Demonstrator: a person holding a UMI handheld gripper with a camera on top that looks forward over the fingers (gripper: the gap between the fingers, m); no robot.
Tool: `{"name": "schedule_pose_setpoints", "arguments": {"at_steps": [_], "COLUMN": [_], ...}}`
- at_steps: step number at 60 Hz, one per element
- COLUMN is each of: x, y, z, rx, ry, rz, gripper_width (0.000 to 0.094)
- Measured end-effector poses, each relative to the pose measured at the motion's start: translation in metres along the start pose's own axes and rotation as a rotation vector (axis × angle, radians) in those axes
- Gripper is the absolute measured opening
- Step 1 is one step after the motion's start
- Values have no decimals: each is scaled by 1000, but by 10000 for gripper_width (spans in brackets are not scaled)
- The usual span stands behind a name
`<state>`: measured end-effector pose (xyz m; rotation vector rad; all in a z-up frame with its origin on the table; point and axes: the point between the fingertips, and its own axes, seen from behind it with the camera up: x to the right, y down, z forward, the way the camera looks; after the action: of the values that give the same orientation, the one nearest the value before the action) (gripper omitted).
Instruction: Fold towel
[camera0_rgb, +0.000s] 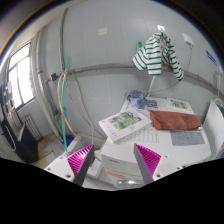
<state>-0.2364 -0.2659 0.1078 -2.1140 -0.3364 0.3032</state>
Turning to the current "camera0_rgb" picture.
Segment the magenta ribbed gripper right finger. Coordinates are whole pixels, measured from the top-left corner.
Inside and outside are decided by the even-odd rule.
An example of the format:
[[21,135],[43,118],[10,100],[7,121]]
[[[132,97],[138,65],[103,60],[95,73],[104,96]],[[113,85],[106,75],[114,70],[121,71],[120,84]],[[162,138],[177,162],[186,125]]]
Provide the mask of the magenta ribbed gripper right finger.
[[134,156],[141,171],[144,184],[152,183],[154,181],[153,174],[161,160],[161,156],[139,144],[134,144]]

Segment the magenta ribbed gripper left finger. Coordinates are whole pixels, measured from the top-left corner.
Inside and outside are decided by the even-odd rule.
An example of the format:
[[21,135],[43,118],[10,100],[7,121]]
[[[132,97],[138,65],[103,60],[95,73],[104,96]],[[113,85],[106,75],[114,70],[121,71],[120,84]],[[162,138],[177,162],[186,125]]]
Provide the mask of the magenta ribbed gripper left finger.
[[67,161],[75,176],[74,183],[82,186],[94,155],[94,146],[86,146],[67,157]]

